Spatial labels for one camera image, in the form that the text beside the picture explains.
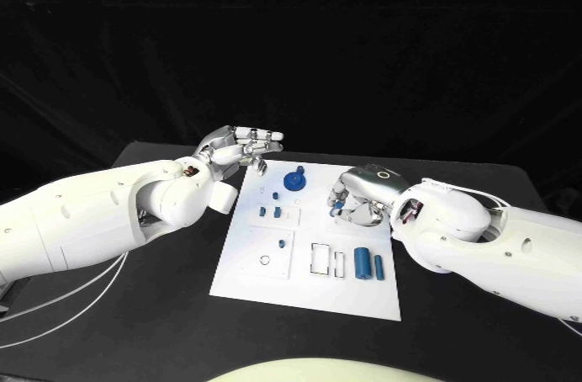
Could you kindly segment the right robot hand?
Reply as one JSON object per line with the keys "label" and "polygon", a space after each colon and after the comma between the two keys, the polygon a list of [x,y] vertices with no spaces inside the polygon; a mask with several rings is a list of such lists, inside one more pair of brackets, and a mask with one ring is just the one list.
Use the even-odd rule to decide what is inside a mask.
{"label": "right robot hand", "polygon": [[363,227],[379,225],[409,187],[402,175],[384,167],[351,167],[338,176],[328,194],[330,216]]}

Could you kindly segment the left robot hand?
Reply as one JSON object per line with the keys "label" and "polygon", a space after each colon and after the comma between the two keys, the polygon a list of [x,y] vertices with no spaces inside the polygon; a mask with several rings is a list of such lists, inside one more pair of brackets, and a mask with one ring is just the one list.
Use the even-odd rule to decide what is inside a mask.
{"label": "left robot hand", "polygon": [[206,164],[214,181],[229,179],[240,167],[250,167],[263,176],[263,154],[282,151],[282,140],[278,131],[224,125],[204,136],[193,157]]}

